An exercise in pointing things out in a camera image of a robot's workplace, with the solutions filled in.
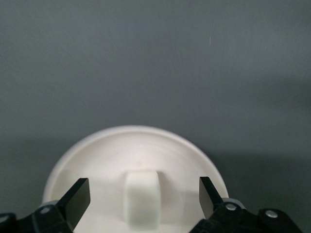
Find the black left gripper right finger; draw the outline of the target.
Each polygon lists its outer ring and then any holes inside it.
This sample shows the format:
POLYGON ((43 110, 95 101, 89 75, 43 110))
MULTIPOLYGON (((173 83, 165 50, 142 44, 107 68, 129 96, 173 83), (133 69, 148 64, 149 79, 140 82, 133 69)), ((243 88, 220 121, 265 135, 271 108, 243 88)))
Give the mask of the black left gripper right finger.
POLYGON ((300 233, 294 221, 283 211, 246 210, 237 199, 222 198, 209 177, 200 177, 199 201, 204 217, 192 233, 300 233))

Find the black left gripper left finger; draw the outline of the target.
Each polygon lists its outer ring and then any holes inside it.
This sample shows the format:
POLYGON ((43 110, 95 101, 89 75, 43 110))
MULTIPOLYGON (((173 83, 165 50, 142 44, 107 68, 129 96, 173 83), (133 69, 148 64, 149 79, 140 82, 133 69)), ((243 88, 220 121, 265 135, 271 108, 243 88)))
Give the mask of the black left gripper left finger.
POLYGON ((59 200, 39 206, 25 218, 0 215, 2 233, 72 233, 90 204, 88 178, 79 178, 59 200))

